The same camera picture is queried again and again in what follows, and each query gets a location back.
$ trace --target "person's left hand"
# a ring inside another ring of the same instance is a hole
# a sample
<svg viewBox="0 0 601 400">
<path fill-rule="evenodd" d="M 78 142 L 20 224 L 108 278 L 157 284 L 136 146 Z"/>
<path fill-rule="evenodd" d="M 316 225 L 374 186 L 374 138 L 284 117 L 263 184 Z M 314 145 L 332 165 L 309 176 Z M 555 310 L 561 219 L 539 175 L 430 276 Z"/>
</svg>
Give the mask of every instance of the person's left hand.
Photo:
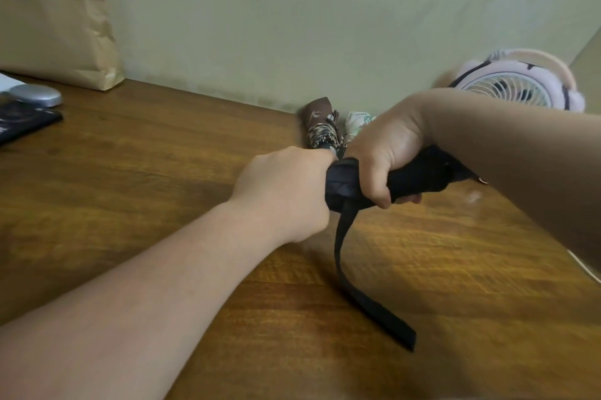
<svg viewBox="0 0 601 400">
<path fill-rule="evenodd" d="M 279 244 L 300 242 L 326 228 L 330 150 L 288 147 L 256 156 L 242 171 L 230 202 L 259 215 Z"/>
</svg>

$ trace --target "wooden tabletop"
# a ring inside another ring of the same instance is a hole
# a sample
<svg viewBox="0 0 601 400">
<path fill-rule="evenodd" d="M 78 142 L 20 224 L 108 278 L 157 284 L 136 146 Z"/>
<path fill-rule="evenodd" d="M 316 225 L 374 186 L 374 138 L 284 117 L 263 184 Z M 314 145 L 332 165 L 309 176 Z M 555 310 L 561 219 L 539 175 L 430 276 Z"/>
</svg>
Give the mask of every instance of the wooden tabletop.
<svg viewBox="0 0 601 400">
<path fill-rule="evenodd" d="M 55 86 L 64 122 L 0 148 L 0 322 L 228 199 L 253 155 L 302 138 L 293 115 L 159 86 Z M 414 354 L 338 289 L 336 221 L 237 288 L 169 399 L 601 398 L 601 286 L 492 188 L 365 210 L 347 236 L 347 274 L 417 330 Z"/>
</svg>

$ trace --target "white paper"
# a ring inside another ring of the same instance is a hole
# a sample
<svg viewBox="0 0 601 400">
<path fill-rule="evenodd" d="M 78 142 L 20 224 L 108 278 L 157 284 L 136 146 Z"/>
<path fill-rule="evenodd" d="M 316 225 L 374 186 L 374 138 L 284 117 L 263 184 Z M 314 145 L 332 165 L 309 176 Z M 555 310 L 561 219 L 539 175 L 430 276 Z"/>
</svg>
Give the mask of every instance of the white paper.
<svg viewBox="0 0 601 400">
<path fill-rule="evenodd" d="M 21 82 L 17 79 L 12 79 L 11 77 L 9 77 L 7 75 L 0 74 L 0 92 L 8 91 L 13 86 L 22 85 L 22 84 L 23 84 L 23 82 Z"/>
</svg>

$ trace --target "fan grille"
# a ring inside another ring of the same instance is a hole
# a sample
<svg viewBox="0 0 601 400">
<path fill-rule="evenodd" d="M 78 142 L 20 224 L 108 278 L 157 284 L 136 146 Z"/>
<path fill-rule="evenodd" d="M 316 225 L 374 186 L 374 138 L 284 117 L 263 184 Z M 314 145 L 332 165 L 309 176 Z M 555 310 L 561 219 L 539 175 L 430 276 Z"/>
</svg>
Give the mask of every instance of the fan grille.
<svg viewBox="0 0 601 400">
<path fill-rule="evenodd" d="M 552 107 L 545 87 L 523 74 L 502 72 L 485 75 L 471 81 L 462 90 L 527 105 Z"/>
</svg>

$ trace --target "silver lid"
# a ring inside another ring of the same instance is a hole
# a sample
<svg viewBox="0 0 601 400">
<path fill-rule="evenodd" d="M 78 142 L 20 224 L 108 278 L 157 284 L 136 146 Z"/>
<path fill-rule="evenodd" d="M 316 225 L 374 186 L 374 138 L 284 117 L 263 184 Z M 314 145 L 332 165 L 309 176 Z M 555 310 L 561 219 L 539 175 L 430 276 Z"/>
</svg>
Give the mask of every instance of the silver lid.
<svg viewBox="0 0 601 400">
<path fill-rule="evenodd" d="M 42 107 L 54 107 L 63 103 L 61 93 L 46 85 L 17 85 L 8 90 L 7 94 L 18 101 Z"/>
</svg>

